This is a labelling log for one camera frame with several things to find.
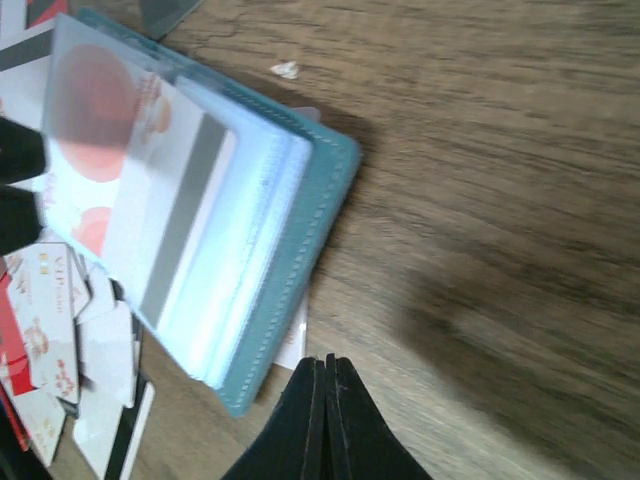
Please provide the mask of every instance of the black stripe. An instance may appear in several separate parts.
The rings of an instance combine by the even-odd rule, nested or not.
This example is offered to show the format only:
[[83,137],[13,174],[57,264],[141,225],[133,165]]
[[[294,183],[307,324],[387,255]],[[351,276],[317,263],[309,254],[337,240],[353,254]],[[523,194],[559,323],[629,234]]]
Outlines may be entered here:
[[53,30],[28,38],[0,51],[0,72],[49,56]]
[[36,23],[54,3],[55,0],[32,0],[32,2],[27,5],[27,26],[31,27]]
[[140,305],[140,311],[152,326],[156,326],[160,319],[225,135],[226,129],[213,118],[208,115],[202,118],[189,164],[169,215],[166,235],[156,255]]
[[140,413],[140,405],[142,399],[147,390],[147,378],[140,372],[138,373],[138,382],[136,385],[136,401],[133,404],[133,408],[123,408],[122,415],[120,416],[120,423],[118,424],[118,432],[116,438],[113,441],[113,449],[111,450],[111,456],[109,457],[109,463],[105,471],[105,480],[119,479],[124,467],[124,462],[129,452],[129,446],[131,444],[131,437],[133,436],[133,430],[136,427],[138,421],[138,414]]

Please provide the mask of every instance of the blue wallet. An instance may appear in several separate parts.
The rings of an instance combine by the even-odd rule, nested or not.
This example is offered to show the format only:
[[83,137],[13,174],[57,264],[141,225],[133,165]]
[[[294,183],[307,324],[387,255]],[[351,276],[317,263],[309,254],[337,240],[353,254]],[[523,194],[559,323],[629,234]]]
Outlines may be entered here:
[[[139,305],[131,306],[189,375],[213,388],[232,415],[242,415],[301,301],[355,177],[360,149],[353,139],[90,9],[81,9],[77,20],[128,46],[129,61],[159,75],[237,136],[228,188],[223,182],[171,320],[158,331]],[[228,248],[219,231],[227,232]],[[233,268],[214,271],[212,263],[223,260]],[[126,296],[126,279],[119,280]],[[219,317],[195,320],[202,315],[202,292],[208,288],[211,296],[216,286],[225,289]],[[206,345],[194,356],[189,349],[202,339],[189,325],[210,324],[216,326],[202,335]]]

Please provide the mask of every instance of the wood grain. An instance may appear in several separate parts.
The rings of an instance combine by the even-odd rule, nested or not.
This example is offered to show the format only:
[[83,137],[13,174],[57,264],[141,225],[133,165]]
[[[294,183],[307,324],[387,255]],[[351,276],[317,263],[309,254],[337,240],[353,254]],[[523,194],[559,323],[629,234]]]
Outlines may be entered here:
[[[353,360],[438,480],[640,475],[636,3],[208,0],[164,41],[363,144],[309,350]],[[220,477],[288,378],[233,420],[149,338],[143,368],[134,478]],[[87,478],[68,436],[52,471]]]

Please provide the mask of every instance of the card holder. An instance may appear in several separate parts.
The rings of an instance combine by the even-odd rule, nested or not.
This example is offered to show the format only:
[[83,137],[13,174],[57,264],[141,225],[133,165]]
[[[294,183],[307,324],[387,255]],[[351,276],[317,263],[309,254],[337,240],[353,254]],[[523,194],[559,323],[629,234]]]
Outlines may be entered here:
[[[249,306],[247,320],[230,361],[222,367],[223,372],[218,371],[219,365],[210,366],[207,375],[209,383],[216,384],[216,392],[229,411],[241,415],[257,394],[295,314],[319,252],[355,177],[360,149],[353,139],[90,9],[81,9],[78,19],[153,58],[159,65],[156,73],[166,80],[175,82],[178,76],[188,78],[244,105],[311,144],[310,158],[290,211],[282,222],[271,253],[272,261],[261,276],[259,291]],[[223,378],[221,382],[212,381],[220,378]]]

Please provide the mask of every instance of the pile of cards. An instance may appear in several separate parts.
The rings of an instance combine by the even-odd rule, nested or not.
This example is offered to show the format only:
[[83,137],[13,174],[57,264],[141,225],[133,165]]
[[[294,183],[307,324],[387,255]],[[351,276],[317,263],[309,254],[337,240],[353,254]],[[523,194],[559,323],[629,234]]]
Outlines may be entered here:
[[142,429],[154,395],[139,371],[140,323],[106,273],[49,231],[7,255],[4,265],[0,380],[7,408],[15,409],[45,465],[70,415],[96,475],[126,477],[140,435],[132,443],[123,422],[131,434]]

